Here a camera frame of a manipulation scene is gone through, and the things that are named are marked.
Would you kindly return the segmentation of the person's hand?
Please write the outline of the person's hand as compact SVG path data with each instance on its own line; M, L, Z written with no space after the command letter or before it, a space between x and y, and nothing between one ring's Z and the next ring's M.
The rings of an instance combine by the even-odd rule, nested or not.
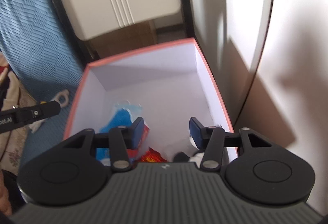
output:
M11 203L9 201L8 190L5 187L4 177L2 171L0 172L0 210L6 216L12 214Z

